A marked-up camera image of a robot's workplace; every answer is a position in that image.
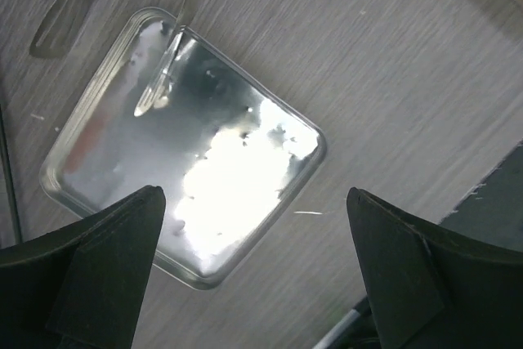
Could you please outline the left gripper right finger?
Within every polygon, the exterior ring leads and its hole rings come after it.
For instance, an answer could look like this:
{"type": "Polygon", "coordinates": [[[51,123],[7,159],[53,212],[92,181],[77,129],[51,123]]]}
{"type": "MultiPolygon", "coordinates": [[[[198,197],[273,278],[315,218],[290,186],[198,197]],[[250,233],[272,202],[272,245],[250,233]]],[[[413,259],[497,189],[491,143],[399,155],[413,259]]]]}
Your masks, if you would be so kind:
{"type": "Polygon", "coordinates": [[[351,188],[351,236],[383,348],[520,348],[522,254],[351,188]]]}

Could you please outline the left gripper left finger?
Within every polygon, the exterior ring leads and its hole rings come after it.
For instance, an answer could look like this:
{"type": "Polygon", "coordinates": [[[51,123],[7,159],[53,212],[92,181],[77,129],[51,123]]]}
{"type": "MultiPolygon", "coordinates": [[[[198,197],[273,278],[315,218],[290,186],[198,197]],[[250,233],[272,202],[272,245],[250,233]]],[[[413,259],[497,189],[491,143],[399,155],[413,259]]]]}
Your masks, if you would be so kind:
{"type": "Polygon", "coordinates": [[[1,251],[3,348],[129,348],[166,208],[144,186],[1,251]]]}

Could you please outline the metal tongs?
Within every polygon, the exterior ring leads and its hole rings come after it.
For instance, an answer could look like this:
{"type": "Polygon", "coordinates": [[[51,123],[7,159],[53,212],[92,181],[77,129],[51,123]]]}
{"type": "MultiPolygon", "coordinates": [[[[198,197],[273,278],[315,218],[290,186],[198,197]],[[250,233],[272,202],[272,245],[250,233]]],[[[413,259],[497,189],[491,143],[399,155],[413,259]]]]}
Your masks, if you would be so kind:
{"type": "MultiPolygon", "coordinates": [[[[60,58],[69,53],[94,0],[55,0],[34,35],[29,54],[36,58],[60,58]]],[[[174,32],[187,26],[196,0],[183,0],[174,32]]]]}

